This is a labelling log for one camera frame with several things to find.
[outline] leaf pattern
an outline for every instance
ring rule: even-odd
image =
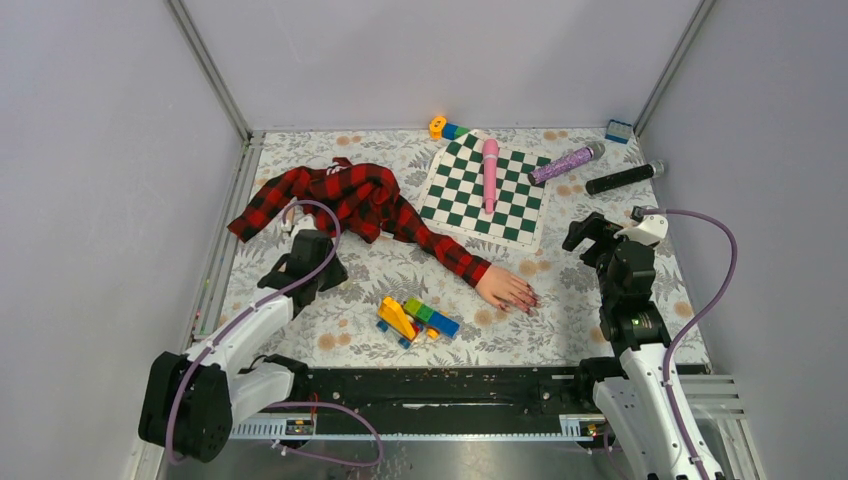
[[[552,158],[602,140],[603,129],[545,132],[532,129],[492,130],[485,133],[516,150],[547,152]],[[425,130],[368,132],[280,132],[265,137],[256,180],[272,178],[295,166],[324,168],[335,156],[354,163],[390,167],[407,199],[417,199],[433,155],[445,141],[433,141]],[[477,293],[413,244],[381,237],[367,244],[356,235],[341,237],[339,258],[349,280],[318,294],[298,317],[275,332],[257,353],[279,353],[309,365],[394,367],[455,365],[558,365],[609,355],[607,343],[596,343],[600,297],[594,270],[583,265],[581,245],[562,250],[569,224],[594,211],[617,223],[627,221],[634,205],[656,205],[649,182],[589,197],[586,181],[644,162],[635,140],[628,145],[606,143],[603,157],[549,180],[551,198],[542,245],[536,254],[511,250],[490,242],[455,236],[472,253],[511,270],[533,285],[542,306],[536,316],[520,312],[498,316]],[[254,182],[251,195],[261,183]],[[256,282],[290,248],[279,220],[247,244],[239,244],[224,299],[223,313],[233,318],[248,305]],[[689,303],[670,240],[657,248],[654,300],[669,331],[676,334],[690,317],[675,306]],[[454,339],[420,335],[404,350],[398,337],[376,328],[377,307],[383,298],[404,301],[410,296],[443,311],[460,324]],[[681,343],[680,363],[707,360],[697,329]]]

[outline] pink microphone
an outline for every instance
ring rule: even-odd
[[[498,142],[493,138],[483,142],[483,203],[486,213],[494,213],[497,198]]]

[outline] purple glitter microphone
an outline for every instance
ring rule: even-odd
[[[557,175],[562,175],[569,170],[575,169],[589,160],[601,158],[604,151],[603,143],[591,142],[585,147],[571,152],[559,160],[553,161],[544,167],[539,167],[528,173],[527,176],[530,177],[530,184],[539,185],[540,183],[554,178]]]

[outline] red plaid shirt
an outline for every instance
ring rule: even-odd
[[[400,194],[391,170],[373,164],[351,165],[347,158],[334,158],[348,167],[327,174],[326,170],[298,167],[272,178],[254,196],[244,212],[227,227],[242,241],[253,238],[293,199],[321,202],[339,217],[342,231],[350,230],[373,243],[384,230],[395,240],[412,243],[435,256],[448,270],[472,287],[491,263],[468,251],[447,236],[432,232],[415,208]],[[333,220],[324,210],[304,205],[315,217],[315,225],[333,235]]]

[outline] checkered fabric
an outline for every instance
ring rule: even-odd
[[[472,134],[450,143],[434,159],[419,206],[434,226],[509,245],[530,246],[541,234],[544,186],[530,184],[527,174],[551,159],[499,149],[494,214],[483,207],[483,142]]]
[[[315,200],[338,216],[342,231],[350,230],[368,243],[373,243],[381,230],[393,234],[395,240],[417,243],[466,283],[477,285],[490,262],[470,254],[453,238],[427,228],[415,208],[401,196],[391,170],[373,164],[351,165],[341,157],[333,161],[349,168],[333,169],[328,174],[327,170],[298,167],[268,180],[227,228],[247,242],[292,199]],[[335,234],[333,220],[324,210],[305,205],[303,211],[315,217],[320,230]]]

